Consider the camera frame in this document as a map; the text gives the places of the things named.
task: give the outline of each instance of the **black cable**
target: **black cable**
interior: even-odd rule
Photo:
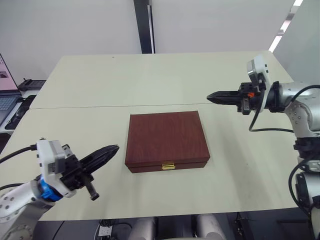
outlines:
[[[305,158],[304,160],[302,160],[299,164],[297,164],[291,171],[290,175],[289,175],[289,179],[288,179],[288,185],[289,185],[289,192],[290,195],[293,199],[293,201],[295,202],[295,204],[304,212],[304,214],[306,214],[308,216],[308,218],[310,217],[310,213],[299,203],[299,201],[297,200],[294,191],[292,189],[292,178],[294,177],[294,174],[296,173],[296,171],[302,166],[304,165],[306,162],[308,162],[311,158]]]
[[[260,128],[260,129],[252,129],[256,123],[256,120],[259,116],[261,107],[262,107],[262,103],[264,101],[264,96],[265,96],[265,90],[261,90],[261,95],[260,95],[260,99],[259,99],[259,103],[258,103],[258,107],[255,110],[255,114],[253,116],[252,122],[249,126],[249,131],[250,132],[262,132],[262,131],[281,131],[281,132],[289,132],[289,133],[293,133],[294,131],[289,130],[289,129],[284,129],[284,128]]]
[[[310,85],[302,88],[300,91],[298,91],[293,98],[291,98],[290,102],[285,106],[287,108],[291,103],[293,103],[297,97],[299,97],[303,92],[309,90],[309,89],[320,89],[320,85]]]
[[[13,153],[10,153],[9,155],[7,155],[7,156],[5,156],[5,157],[0,159],[0,164],[2,164],[4,161],[6,161],[6,160],[18,155],[18,154],[24,153],[24,152],[29,151],[29,150],[31,150],[31,151],[37,150],[37,145],[35,145],[35,144],[34,145],[30,145],[30,146],[22,148],[22,149],[20,149],[18,151],[14,151]]]
[[[8,184],[8,185],[0,186],[0,191],[3,190],[3,189],[18,187],[18,186],[20,186],[20,185],[22,185],[22,184],[23,184],[23,183],[13,183],[13,184]]]
[[[57,234],[58,234],[58,232],[59,232],[60,228],[62,227],[62,225],[63,225],[64,223],[65,223],[65,221],[63,220],[63,221],[62,221],[62,223],[60,224],[60,226],[58,227],[58,229],[55,231],[55,234],[53,235],[52,240],[55,240],[55,237],[57,236]]]
[[[117,222],[116,223],[116,221],[117,221],[117,219],[101,219],[99,221],[99,225],[98,225],[98,227],[97,227],[97,229],[95,231],[93,239],[97,238],[97,232],[98,232],[98,228],[99,227],[111,227],[111,226],[117,226],[117,225],[127,225],[132,230],[132,225],[130,223],[128,223],[128,222]],[[109,239],[109,238],[110,238],[110,236],[101,236],[99,239],[104,240],[104,239]]]

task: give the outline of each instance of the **ceiling light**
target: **ceiling light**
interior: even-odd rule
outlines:
[[[272,52],[272,53],[274,52],[274,50],[276,49],[276,47],[277,47],[278,43],[280,42],[281,38],[282,38],[282,36],[275,36],[275,38],[274,38],[274,40],[273,40],[273,42],[272,42],[272,44],[271,44],[271,46],[269,48],[270,52]]]
[[[293,6],[300,6],[304,0],[295,0]]]
[[[291,23],[290,20],[285,20],[280,29],[283,30],[283,32],[285,32],[287,30],[287,28],[289,27],[290,23]]]

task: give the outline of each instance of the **box lid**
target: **box lid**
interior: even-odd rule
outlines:
[[[127,167],[198,163],[209,158],[198,111],[130,115]]]

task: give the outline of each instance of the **orange component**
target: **orange component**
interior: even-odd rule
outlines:
[[[249,98],[253,98],[254,96],[255,96],[255,93],[254,93],[254,92],[249,92],[249,93],[248,93],[248,97],[249,97]]]

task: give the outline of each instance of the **white wall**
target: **white wall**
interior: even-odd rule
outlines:
[[[64,55],[140,54],[133,0],[0,0],[0,53],[18,84]]]
[[[320,84],[319,0],[302,2],[273,54],[294,81]]]
[[[294,0],[152,0],[156,53],[268,50]]]

